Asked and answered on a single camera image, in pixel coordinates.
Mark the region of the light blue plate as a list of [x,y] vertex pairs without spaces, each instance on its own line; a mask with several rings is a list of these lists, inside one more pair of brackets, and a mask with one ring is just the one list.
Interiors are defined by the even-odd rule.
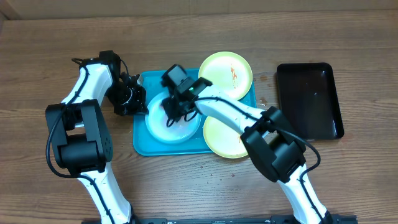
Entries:
[[167,91],[163,91],[156,95],[147,106],[149,114],[145,117],[146,126],[150,134],[158,141],[166,144],[179,144],[190,139],[197,131],[201,123],[201,115],[196,115],[192,120],[191,115],[184,117],[178,122],[174,122],[171,127],[167,126],[168,117],[164,107],[161,105],[162,100],[169,96]]

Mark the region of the yellow-green plate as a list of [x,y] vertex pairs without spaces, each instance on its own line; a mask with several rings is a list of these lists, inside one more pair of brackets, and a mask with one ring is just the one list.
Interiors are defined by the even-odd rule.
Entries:
[[234,52],[217,52],[207,57],[198,77],[211,81],[235,100],[244,98],[253,81],[249,63]]
[[248,155],[240,135],[215,118],[210,116],[206,118],[203,136],[207,146],[221,157],[239,159]]

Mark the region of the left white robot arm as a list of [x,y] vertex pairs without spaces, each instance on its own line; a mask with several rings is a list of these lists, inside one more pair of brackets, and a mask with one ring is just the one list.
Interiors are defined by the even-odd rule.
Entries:
[[47,165],[55,175],[84,185],[100,223],[139,223],[113,173],[113,143],[100,106],[108,98],[115,114],[148,114],[143,78],[131,76],[112,50],[73,62],[80,74],[75,86],[61,103],[45,110]]

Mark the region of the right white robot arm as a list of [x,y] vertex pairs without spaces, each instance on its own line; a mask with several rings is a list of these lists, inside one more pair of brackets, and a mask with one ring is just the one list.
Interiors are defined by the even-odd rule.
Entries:
[[318,199],[308,173],[304,153],[313,146],[297,136],[281,110],[262,110],[232,99],[206,78],[194,80],[181,65],[171,66],[161,78],[169,91],[162,105],[171,126],[191,112],[212,117],[240,135],[255,168],[269,181],[279,184],[299,223],[333,223]]

